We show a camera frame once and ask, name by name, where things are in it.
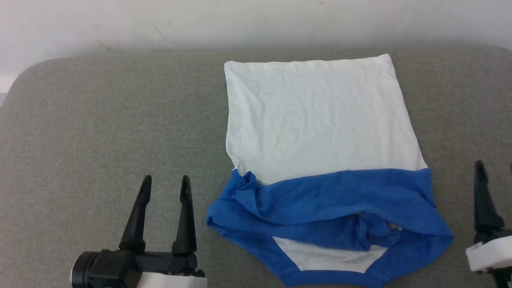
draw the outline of gray fabric surface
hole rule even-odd
[[[0,286],[69,287],[81,252],[116,248],[146,174],[153,176],[147,249],[170,250],[187,174],[209,286],[282,287],[205,225],[232,168],[223,64],[383,53],[456,237],[435,262],[387,287],[491,287],[491,276],[469,271],[464,250],[474,234],[476,159],[485,161],[496,206],[512,227],[512,52],[495,47],[91,56],[31,67],[0,110]]]

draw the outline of robotic arm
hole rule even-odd
[[[475,163],[475,240],[466,249],[473,272],[492,274],[497,288],[511,288],[512,230],[504,229],[503,219],[496,213],[487,184],[489,178],[481,161]]]
[[[206,288],[197,270],[196,229],[190,180],[183,176],[178,235],[171,252],[146,252],[144,219],[151,196],[151,176],[142,182],[119,249],[83,252],[71,271],[73,288]]]

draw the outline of white wall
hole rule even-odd
[[[0,93],[56,57],[423,42],[512,49],[512,0],[4,0]]]

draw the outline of folded shirt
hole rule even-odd
[[[450,245],[388,55],[224,69],[234,170],[210,227],[286,285],[381,287]]]

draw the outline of white fabric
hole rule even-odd
[[[274,237],[279,248],[301,271],[351,271],[364,273],[387,248],[371,245],[368,252],[329,249]]]
[[[226,62],[226,151],[262,184],[342,170],[426,168],[389,55]],[[364,273],[386,251],[333,250],[274,237],[300,270]]]

